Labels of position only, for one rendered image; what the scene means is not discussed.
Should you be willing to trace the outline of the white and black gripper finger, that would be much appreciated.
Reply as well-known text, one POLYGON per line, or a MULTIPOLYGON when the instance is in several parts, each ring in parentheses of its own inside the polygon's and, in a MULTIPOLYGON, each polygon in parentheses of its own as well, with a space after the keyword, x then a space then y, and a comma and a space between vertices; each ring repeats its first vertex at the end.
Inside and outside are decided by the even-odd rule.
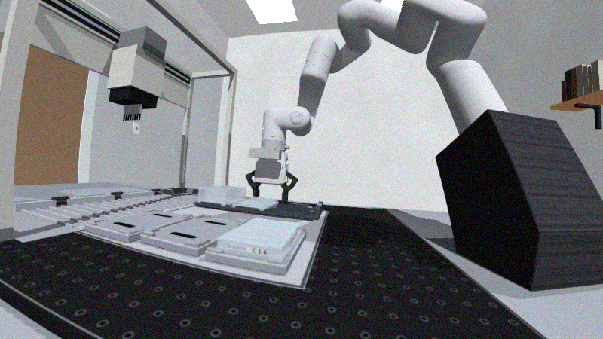
POLYGON ((254 182, 252 180, 252 176, 254 176, 254 175, 255 175, 255 170, 252 171, 251 173, 248 173, 246 175, 246 179, 247 179, 249 185, 252 187, 253 197, 259 197, 259 186, 260 186, 260 183, 254 182))
POLYGON ((292 180, 292 182, 289 186, 286 184, 286 182, 284 184, 280 185, 283 189, 282 202, 281 202, 282 204, 283 203, 286 204, 288 202, 288 193, 295 186, 296 182, 298 181, 298 179, 294 175, 289 173, 288 171, 286 171, 286 176, 289 177, 292 180))

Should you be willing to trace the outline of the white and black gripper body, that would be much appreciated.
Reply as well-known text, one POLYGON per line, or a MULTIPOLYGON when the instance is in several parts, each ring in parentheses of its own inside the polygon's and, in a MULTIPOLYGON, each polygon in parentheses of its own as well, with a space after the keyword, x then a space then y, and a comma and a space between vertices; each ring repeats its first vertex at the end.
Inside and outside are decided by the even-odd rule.
POLYGON ((289 172, 288 154, 282 151, 281 160, 257 158, 255 182, 271 185, 282 185, 289 172))

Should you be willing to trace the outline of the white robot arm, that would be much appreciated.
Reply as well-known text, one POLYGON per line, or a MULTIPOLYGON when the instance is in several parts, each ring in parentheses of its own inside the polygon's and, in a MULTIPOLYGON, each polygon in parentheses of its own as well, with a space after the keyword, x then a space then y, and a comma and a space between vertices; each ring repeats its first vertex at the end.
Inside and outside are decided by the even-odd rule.
POLYGON ((261 148, 249 148, 248 157, 281 160, 282 151, 289 149, 286 130, 297 136, 311 131, 329 73, 339 72, 371 47, 369 30, 419 54, 439 22, 426 66, 442 90, 459 135, 487 109, 508 112, 483 67, 468 59, 486 20, 483 9, 464 0, 403 0, 400 12, 373 0, 344 4, 337 21, 346 43, 338 47, 326 34, 313 40, 301 72, 297 106, 265 109, 261 148))

